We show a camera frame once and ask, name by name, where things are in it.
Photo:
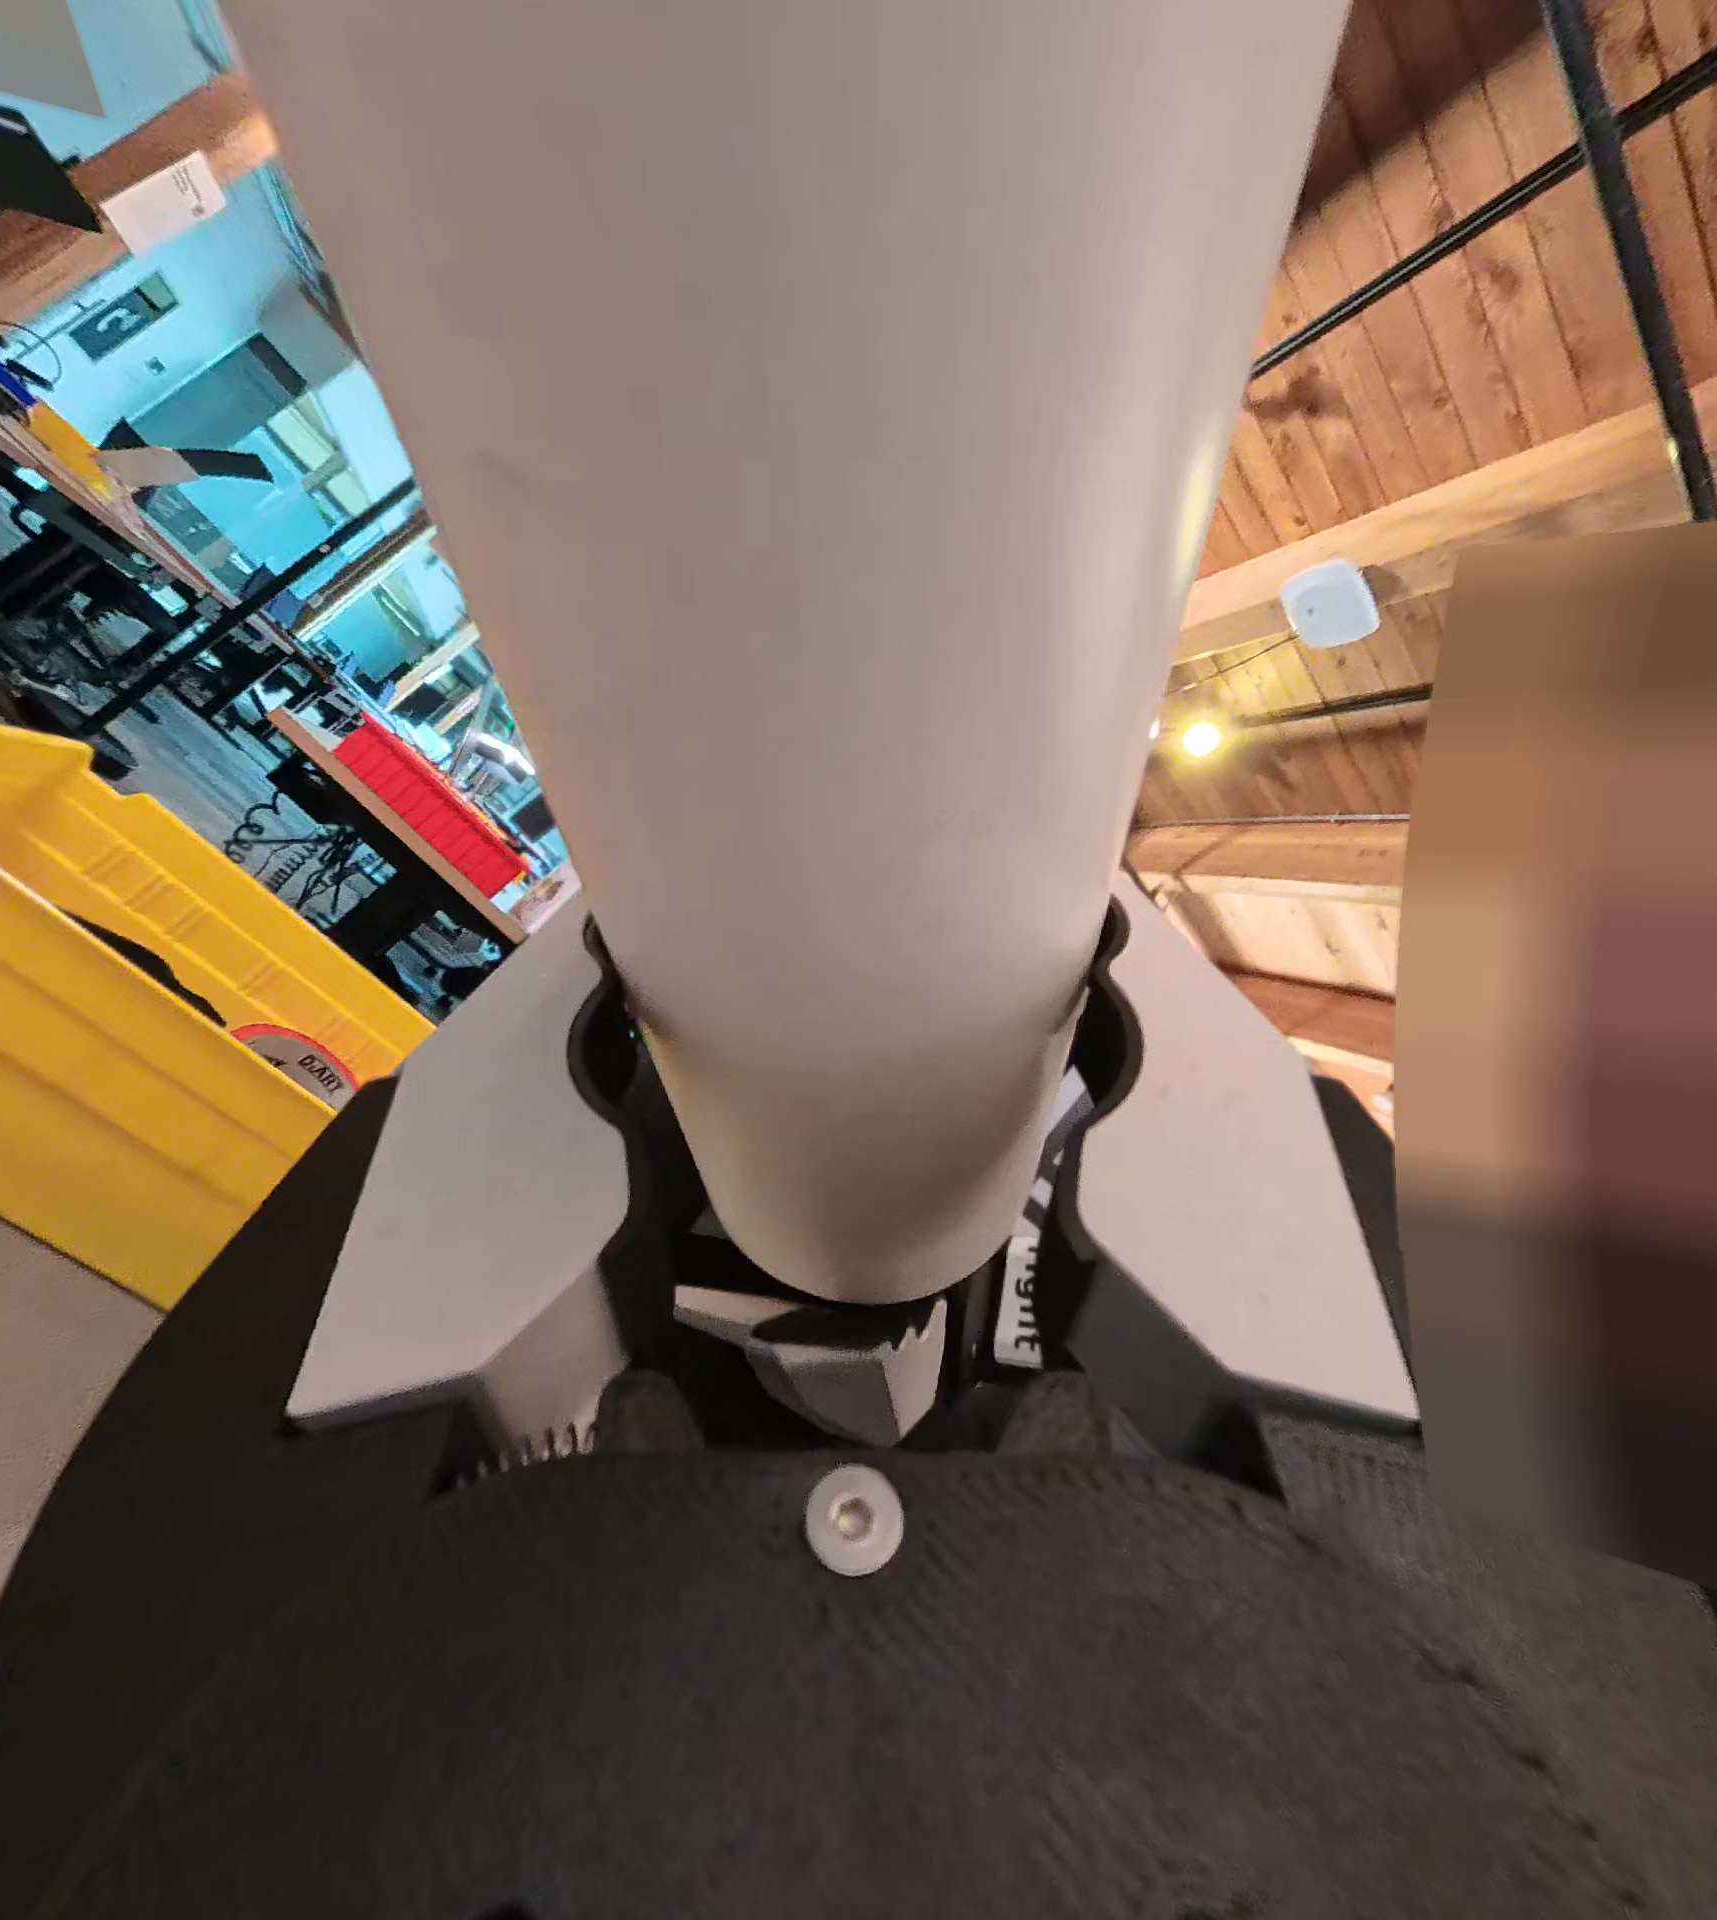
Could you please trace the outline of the long wooden desk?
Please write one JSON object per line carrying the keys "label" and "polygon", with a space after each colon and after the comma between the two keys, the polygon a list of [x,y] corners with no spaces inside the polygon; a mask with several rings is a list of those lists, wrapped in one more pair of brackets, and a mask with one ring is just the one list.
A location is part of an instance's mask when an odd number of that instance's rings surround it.
{"label": "long wooden desk", "polygon": [[130,558],[143,565],[147,579],[153,572],[166,574],[191,607],[176,626],[181,639],[163,653],[163,666],[135,668],[130,683],[161,685],[168,670],[236,631],[254,633],[289,658],[303,658],[294,633],[268,616],[271,602],[313,576],[342,574],[355,555],[368,546],[367,535],[392,532],[402,508],[416,499],[411,485],[401,485],[364,514],[334,529],[294,566],[264,576],[246,595],[232,595],[139,513],[133,491],[107,468],[107,455],[78,441],[47,406],[23,406],[23,397],[27,389],[0,364],[0,459],[13,480],[30,483],[30,514],[65,525],[73,535],[92,537],[115,563]]}

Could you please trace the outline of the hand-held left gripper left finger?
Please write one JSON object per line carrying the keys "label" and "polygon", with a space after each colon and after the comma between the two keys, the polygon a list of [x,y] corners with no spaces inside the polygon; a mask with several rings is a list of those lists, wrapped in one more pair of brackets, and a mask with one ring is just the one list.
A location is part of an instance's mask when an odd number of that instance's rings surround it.
{"label": "hand-held left gripper left finger", "polygon": [[461,1400],[484,1428],[589,1428],[624,1367],[601,1256],[627,1148],[572,1077],[603,982],[582,931],[536,931],[402,1065],[290,1420]]}

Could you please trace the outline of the red plastic bin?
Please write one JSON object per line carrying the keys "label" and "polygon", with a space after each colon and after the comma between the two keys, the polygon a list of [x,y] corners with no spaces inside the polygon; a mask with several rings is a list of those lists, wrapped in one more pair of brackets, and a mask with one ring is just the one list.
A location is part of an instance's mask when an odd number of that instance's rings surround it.
{"label": "red plastic bin", "polygon": [[332,757],[483,894],[497,898],[531,877],[528,859],[510,837],[390,726],[361,718],[336,740]]}

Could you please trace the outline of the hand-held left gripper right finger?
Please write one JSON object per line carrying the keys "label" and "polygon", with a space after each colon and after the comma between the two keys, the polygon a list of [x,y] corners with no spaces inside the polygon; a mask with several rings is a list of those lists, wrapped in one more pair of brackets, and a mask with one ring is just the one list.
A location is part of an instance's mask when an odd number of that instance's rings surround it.
{"label": "hand-held left gripper right finger", "polygon": [[1068,1147],[1077,1367],[1140,1433],[1280,1411],[1414,1433],[1390,1293],[1303,1054],[1151,900],[1116,900],[1091,1012],[1121,1065]]}

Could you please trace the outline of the yellow plastic bin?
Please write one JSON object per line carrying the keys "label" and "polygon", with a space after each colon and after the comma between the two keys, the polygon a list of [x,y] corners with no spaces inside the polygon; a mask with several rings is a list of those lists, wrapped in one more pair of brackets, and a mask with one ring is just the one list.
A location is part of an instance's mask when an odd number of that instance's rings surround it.
{"label": "yellow plastic bin", "polygon": [[0,724],[0,1220],[170,1311],[433,1033],[85,744]]}

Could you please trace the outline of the white ceiling sensor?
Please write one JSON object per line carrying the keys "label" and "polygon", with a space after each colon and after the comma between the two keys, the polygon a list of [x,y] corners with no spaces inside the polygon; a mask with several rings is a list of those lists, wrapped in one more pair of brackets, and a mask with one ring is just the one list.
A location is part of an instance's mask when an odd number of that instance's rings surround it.
{"label": "white ceiling sensor", "polygon": [[1280,588],[1292,634],[1310,650],[1356,647],[1382,631],[1383,614],[1367,571],[1350,558],[1305,566]]}

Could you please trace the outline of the white roll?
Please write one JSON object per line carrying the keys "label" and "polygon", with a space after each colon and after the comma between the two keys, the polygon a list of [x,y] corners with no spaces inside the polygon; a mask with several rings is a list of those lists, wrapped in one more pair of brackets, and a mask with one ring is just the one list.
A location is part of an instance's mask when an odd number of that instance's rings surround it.
{"label": "white roll", "polygon": [[1012,1230],[1350,5],[223,5],[702,1187]]}

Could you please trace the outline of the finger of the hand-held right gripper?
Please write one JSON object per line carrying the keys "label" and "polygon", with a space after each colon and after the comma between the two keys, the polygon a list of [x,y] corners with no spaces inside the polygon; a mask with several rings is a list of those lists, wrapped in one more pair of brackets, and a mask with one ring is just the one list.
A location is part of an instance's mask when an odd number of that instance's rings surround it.
{"label": "finger of the hand-held right gripper", "polygon": [[851,1304],[683,1285],[675,1316],[680,1327],[735,1347],[777,1404],[860,1446],[899,1446],[941,1399],[945,1294]]}

